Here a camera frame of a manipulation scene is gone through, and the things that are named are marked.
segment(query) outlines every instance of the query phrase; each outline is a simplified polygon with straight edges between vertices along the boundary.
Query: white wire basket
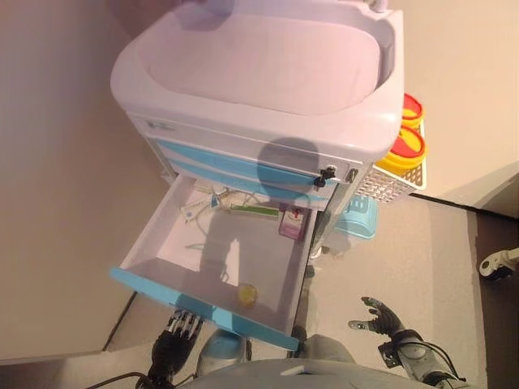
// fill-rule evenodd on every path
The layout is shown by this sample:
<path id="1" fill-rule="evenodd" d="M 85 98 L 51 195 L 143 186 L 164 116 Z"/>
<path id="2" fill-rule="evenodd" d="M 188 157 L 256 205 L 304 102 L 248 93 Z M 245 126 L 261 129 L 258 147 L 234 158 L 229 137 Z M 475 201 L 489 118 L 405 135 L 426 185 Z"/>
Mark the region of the white wire basket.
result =
<path id="1" fill-rule="evenodd" d="M 423 122 L 420 123 L 420 134 L 425 138 Z M 369 196 L 381 203 L 391 203 L 399 197 L 407 196 L 416 190 L 424 190 L 427 186 L 426 159 L 416 168 L 402 177 L 373 165 L 357 189 L 357 195 Z"/>

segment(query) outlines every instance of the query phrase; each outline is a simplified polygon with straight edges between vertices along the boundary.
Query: drawer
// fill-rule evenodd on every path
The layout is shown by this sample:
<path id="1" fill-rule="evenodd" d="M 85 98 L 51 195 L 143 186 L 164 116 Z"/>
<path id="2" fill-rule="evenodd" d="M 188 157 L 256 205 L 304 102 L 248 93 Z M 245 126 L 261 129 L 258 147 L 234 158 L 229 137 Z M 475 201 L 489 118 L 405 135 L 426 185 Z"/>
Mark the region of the drawer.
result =
<path id="1" fill-rule="evenodd" d="M 318 188 L 314 185 L 317 178 L 315 175 L 225 156 L 163 139 L 150 141 L 155 142 L 163 160 L 174 171 L 263 195 L 266 200 L 275 199 L 323 211 L 337 185 L 333 180 L 327 180 L 324 187 Z"/>
<path id="2" fill-rule="evenodd" d="M 329 165 L 337 168 L 335 182 L 344 182 L 350 168 L 362 163 L 347 158 L 328 156 L 304 139 L 276 139 L 271 143 L 250 137 L 226 134 L 217 130 L 189 126 L 185 123 L 144 118 L 127 112 L 135 128 L 148 139 L 163 139 L 192 147 L 216 151 L 244 160 L 318 176 Z"/>
<path id="3" fill-rule="evenodd" d="M 228 331 L 295 350 L 298 341 L 290 334 L 316 211 L 308 210 L 299 241 L 279 235 L 276 220 L 222 209 L 201 212 L 187 223 L 180 208 L 208 196 L 194 185 L 192 177 L 176 178 L 112 277 Z M 239 284 L 255 287 L 258 297 L 251 308 L 239 304 Z"/>

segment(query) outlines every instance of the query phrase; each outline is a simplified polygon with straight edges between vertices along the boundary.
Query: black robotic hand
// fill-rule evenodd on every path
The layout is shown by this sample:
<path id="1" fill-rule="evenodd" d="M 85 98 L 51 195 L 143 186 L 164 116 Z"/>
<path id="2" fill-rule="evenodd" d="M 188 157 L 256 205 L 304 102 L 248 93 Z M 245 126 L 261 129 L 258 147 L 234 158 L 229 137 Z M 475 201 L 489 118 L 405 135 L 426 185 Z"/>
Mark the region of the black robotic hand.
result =
<path id="1" fill-rule="evenodd" d="M 378 334 L 393 337 L 397 332 L 405 330 L 398 316 L 390 310 L 383 302 L 373 297 L 362 297 L 362 301 L 371 308 L 368 310 L 370 314 L 376 315 L 373 320 L 359 321 L 352 320 L 348 322 L 348 326 L 354 330 L 368 330 Z"/>
<path id="2" fill-rule="evenodd" d="M 186 364 L 203 323 L 201 317 L 184 310 L 177 310 L 171 316 L 152 350 L 148 377 L 157 388 L 174 388 L 171 378 Z"/>

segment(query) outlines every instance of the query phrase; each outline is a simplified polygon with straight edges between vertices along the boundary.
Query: black latch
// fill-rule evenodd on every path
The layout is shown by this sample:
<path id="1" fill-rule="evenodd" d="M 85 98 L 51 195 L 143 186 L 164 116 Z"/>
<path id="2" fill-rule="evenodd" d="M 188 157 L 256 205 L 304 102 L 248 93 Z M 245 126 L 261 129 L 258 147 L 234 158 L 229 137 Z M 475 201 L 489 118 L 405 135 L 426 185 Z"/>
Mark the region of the black latch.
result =
<path id="1" fill-rule="evenodd" d="M 321 170 L 321 176 L 317 177 L 314 180 L 314 185 L 319 188 L 324 188 L 326 186 L 326 180 L 335 177 L 335 167 L 328 166 L 326 170 Z"/>

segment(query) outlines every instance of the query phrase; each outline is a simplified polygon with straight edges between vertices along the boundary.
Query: beige wall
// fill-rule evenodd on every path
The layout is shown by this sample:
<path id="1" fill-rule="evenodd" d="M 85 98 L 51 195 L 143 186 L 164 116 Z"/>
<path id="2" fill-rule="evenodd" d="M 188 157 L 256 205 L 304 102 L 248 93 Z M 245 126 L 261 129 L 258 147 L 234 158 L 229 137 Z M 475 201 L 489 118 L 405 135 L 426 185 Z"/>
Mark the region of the beige wall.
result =
<path id="1" fill-rule="evenodd" d="M 0 363 L 100 350 L 131 294 L 166 184 L 109 92 L 127 42 L 101 0 L 0 0 Z"/>
<path id="2" fill-rule="evenodd" d="M 519 217 L 519 2 L 391 0 L 427 111 L 425 195 Z"/>

